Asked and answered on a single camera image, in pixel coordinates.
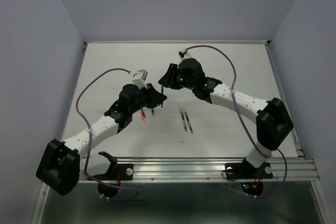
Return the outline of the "red orange marker pen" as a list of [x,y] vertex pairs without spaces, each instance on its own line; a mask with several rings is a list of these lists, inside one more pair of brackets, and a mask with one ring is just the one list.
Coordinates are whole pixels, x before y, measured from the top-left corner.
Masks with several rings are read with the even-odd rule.
[[144,113],[144,110],[141,109],[141,110],[140,110],[140,113],[141,113],[142,121],[145,123],[146,115],[145,115],[145,113]]

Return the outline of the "purple marker pen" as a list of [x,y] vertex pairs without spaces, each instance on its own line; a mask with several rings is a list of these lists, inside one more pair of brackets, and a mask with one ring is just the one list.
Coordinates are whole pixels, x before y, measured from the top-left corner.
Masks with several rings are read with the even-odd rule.
[[183,126],[184,126],[184,131],[187,132],[187,125],[186,125],[186,120],[185,120],[185,115],[184,115],[184,112],[183,112],[183,108],[179,107],[179,111],[180,111],[180,114],[181,114],[181,118],[182,118],[182,122],[183,122]]

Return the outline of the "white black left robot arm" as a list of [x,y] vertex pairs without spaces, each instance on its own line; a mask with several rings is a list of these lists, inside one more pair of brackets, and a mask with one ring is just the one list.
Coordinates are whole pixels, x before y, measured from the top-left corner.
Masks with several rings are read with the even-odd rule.
[[166,99],[152,84],[133,79],[132,84],[123,86],[118,99],[96,123],[88,123],[85,130],[70,138],[47,144],[36,177],[59,195],[68,194],[78,181],[89,176],[87,170],[80,170],[80,162],[90,157],[93,148],[124,130],[142,108],[156,108]]

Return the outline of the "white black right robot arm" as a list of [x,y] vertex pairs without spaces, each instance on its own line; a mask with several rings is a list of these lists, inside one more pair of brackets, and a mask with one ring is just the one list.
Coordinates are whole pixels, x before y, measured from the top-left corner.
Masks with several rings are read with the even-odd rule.
[[196,59],[170,64],[159,84],[174,90],[187,88],[198,99],[237,112],[240,118],[244,116],[256,124],[255,147],[241,165],[243,174],[248,177],[260,172],[261,165],[293,129],[293,122],[280,99],[267,101],[235,91],[220,80],[207,77]]

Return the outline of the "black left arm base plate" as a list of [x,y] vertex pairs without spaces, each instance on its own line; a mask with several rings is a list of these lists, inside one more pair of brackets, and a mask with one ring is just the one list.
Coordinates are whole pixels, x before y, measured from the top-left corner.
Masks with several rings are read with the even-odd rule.
[[118,159],[102,151],[98,161],[92,162],[91,154],[86,155],[82,179],[97,183],[97,192],[106,201],[125,201],[135,198],[139,191],[134,187],[122,186],[122,181],[133,179],[133,164],[119,164]]

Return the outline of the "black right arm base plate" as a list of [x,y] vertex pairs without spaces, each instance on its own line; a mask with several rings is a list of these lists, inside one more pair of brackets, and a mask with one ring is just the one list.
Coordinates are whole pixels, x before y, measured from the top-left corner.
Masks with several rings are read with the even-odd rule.
[[261,196],[264,190],[263,179],[272,179],[272,168],[269,162],[264,162],[259,168],[243,160],[241,163],[226,163],[222,175],[230,182],[242,180],[240,186],[244,193]]

